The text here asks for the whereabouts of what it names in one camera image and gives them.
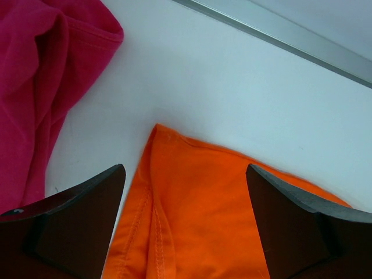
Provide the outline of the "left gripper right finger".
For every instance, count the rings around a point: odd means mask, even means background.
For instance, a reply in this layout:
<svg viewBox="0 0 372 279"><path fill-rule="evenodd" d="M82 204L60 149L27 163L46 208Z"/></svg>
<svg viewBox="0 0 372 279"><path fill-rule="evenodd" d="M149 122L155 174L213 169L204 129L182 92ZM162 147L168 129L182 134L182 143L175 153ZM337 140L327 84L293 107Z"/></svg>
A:
<svg viewBox="0 0 372 279"><path fill-rule="evenodd" d="M254 164L246 180L271 278L371 278L371 213L328 201Z"/></svg>

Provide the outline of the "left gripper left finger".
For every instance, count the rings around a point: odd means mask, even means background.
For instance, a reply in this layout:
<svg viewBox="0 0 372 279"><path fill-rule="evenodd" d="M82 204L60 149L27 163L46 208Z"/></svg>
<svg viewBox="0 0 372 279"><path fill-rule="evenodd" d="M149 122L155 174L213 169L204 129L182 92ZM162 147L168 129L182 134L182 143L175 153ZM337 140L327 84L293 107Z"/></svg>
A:
<svg viewBox="0 0 372 279"><path fill-rule="evenodd" d="M1 214L1 278L100 278L125 179L117 164Z"/></svg>

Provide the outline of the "orange t shirt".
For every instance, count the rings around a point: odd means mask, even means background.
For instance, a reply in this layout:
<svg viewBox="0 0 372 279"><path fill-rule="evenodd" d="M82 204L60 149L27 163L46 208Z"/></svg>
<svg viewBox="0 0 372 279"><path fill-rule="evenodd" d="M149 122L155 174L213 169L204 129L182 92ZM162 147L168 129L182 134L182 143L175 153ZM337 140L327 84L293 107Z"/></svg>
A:
<svg viewBox="0 0 372 279"><path fill-rule="evenodd" d="M104 278L268 278L246 183L255 160L157 124Z"/></svg>

